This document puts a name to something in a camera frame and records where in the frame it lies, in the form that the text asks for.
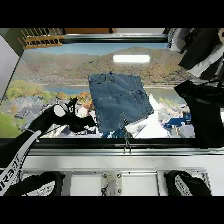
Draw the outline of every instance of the metal bracket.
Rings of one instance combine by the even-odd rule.
[[[119,196],[122,193],[121,172],[103,172],[101,184],[102,196]]]

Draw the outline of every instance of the dark blue fabric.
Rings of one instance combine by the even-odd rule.
[[[139,76],[92,74],[89,87],[102,133],[122,129],[154,112]]]

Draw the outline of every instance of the pile of clothes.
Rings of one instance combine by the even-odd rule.
[[[185,53],[179,66],[203,80],[223,74],[224,28],[167,28],[168,47]]]

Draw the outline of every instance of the brown hill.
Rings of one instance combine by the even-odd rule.
[[[150,63],[114,63],[115,54],[148,54]],[[30,79],[39,83],[56,84],[62,81],[76,83],[87,81],[90,74],[118,73],[139,75],[145,84],[154,82],[183,81],[192,76],[178,66],[182,55],[168,49],[132,47],[103,56],[80,54],[26,53],[25,63],[19,63],[15,79]]]

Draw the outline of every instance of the blue water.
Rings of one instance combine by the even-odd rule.
[[[85,86],[59,86],[59,85],[48,85],[44,86],[44,89],[50,92],[64,92],[67,94],[79,94],[81,92],[89,92],[89,87]],[[185,101],[178,96],[174,89],[164,88],[152,88],[145,89],[149,94],[152,93],[155,100],[159,101],[160,98],[169,99],[175,101],[178,104],[185,104]]]

